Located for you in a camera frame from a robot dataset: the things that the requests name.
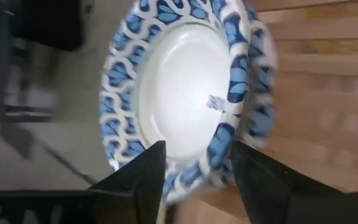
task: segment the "white plate center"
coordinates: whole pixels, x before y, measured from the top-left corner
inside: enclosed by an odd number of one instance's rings
[[[221,111],[211,96],[226,99],[231,58],[227,44],[209,27],[185,25],[152,45],[139,71],[138,116],[153,144],[166,140],[167,156],[191,159],[206,150]]]

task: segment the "small label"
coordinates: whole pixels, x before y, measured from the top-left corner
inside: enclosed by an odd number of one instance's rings
[[[206,104],[207,107],[218,111],[223,111],[223,105],[224,105],[224,99],[212,95],[209,96],[208,102]]]

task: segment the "floor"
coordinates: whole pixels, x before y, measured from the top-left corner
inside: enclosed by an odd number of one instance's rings
[[[38,139],[47,142],[79,170],[96,180],[111,173],[99,136],[101,68],[109,41],[131,4],[132,1],[123,0],[95,1],[92,13],[85,15],[84,46],[76,52],[59,53],[53,84],[59,96],[55,121],[24,124]],[[51,54],[51,49],[35,46],[33,73],[48,72]],[[33,153],[32,159],[23,159],[0,141],[0,189],[80,189],[88,186],[70,172],[63,171],[40,146],[34,146]],[[43,175],[49,175],[54,184],[38,181],[46,179]]]

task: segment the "blue and white paper plate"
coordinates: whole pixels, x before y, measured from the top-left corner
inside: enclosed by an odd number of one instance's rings
[[[168,203],[223,185],[248,71],[257,77],[257,100],[242,136],[260,149],[272,126],[275,65],[269,32],[242,1],[135,2],[102,76],[99,122],[110,166],[120,169],[161,139]]]

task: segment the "black plastic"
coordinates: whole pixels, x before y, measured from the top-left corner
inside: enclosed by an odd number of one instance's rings
[[[159,141],[89,190],[0,192],[0,223],[155,224],[165,161]]]
[[[358,224],[358,193],[340,192],[239,141],[231,161],[252,224]]]

